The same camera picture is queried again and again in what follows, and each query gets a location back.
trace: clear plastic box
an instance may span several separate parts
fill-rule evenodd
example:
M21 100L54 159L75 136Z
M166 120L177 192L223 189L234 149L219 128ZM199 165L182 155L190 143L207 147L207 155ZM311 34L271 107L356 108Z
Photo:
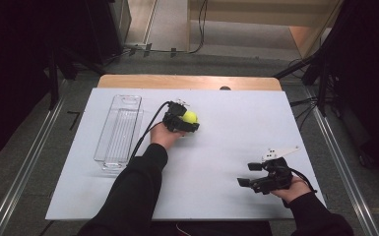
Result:
M97 144L95 160L107 172L120 172L130 159L143 120L142 98L115 95Z

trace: green ball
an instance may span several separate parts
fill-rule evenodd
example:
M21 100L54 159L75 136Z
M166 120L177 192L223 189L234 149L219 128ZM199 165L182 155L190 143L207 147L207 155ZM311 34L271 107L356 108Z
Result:
M186 113L182 116L182 120L190 124L198 123L198 117L193 111L186 111Z

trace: human arm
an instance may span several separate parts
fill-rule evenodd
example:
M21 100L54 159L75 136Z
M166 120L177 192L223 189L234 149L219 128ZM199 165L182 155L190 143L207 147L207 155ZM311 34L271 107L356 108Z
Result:
M293 177L288 190L272 194L285 200L293 213L296 230L292 235L353 235L347 221L330 213L300 178Z
M167 164L166 149L184 133L171 133L162 123L151 131L151 144L116 178L99 213L78 235L147 235Z

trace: person's right hand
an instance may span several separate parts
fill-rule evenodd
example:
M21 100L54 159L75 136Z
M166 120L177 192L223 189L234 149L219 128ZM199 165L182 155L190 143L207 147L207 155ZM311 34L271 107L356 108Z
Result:
M156 124L150 131L151 144L158 144L165 149L169 149L178 138L185 134L186 132L183 131L170 132L161 122Z
M311 192L308 185L301 178L293 176L289 189L274 190L272 194L285 200L288 204L294 199Z

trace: black sleeve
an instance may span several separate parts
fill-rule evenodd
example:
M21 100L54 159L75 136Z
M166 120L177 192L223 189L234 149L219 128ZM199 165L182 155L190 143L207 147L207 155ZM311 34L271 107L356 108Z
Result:
M353 235L347 221L339 214L330 213L314 193L305 194L289 204L292 210L297 235Z
M149 145L118 175L99 213L78 235L148 235L166 164L164 147Z

